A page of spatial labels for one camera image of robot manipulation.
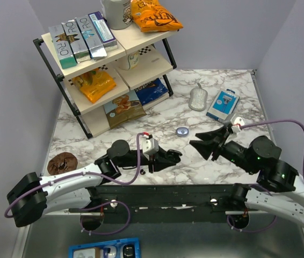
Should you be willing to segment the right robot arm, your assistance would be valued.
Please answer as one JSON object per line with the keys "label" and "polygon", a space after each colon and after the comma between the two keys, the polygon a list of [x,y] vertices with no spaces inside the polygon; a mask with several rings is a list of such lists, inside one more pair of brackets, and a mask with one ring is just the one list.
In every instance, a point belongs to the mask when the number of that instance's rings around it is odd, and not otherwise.
{"label": "right robot arm", "polygon": [[250,175],[256,174],[256,184],[262,188],[235,183],[227,197],[228,206],[235,211],[252,209],[268,212],[292,221],[304,228],[304,177],[280,159],[281,148],[268,137],[260,136],[243,147],[228,141],[233,127],[223,126],[215,131],[197,133],[190,145],[205,159],[223,157]]}

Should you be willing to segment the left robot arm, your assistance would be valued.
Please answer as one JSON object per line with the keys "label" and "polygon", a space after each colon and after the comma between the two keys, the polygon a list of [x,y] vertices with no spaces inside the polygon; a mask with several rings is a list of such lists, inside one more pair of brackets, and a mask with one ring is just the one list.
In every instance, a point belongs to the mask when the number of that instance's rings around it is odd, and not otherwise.
{"label": "left robot arm", "polygon": [[105,155],[83,168],[54,176],[26,174],[7,194],[9,206],[4,216],[24,227],[44,214],[67,208],[94,212],[99,199],[89,188],[107,182],[121,184],[117,179],[120,168],[136,168],[139,174],[140,168],[147,166],[150,173],[158,172],[180,163],[181,155],[177,150],[164,150],[154,138],[138,140],[136,150],[130,149],[127,141],[117,140]]}

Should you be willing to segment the lavender earbud charging case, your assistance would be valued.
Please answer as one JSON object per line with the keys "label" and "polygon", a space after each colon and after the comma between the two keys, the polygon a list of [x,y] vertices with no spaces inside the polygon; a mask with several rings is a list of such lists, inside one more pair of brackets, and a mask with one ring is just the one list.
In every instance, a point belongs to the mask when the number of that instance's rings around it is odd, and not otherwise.
{"label": "lavender earbud charging case", "polygon": [[189,129],[187,127],[178,127],[176,129],[176,135],[178,137],[186,137],[189,135]]}

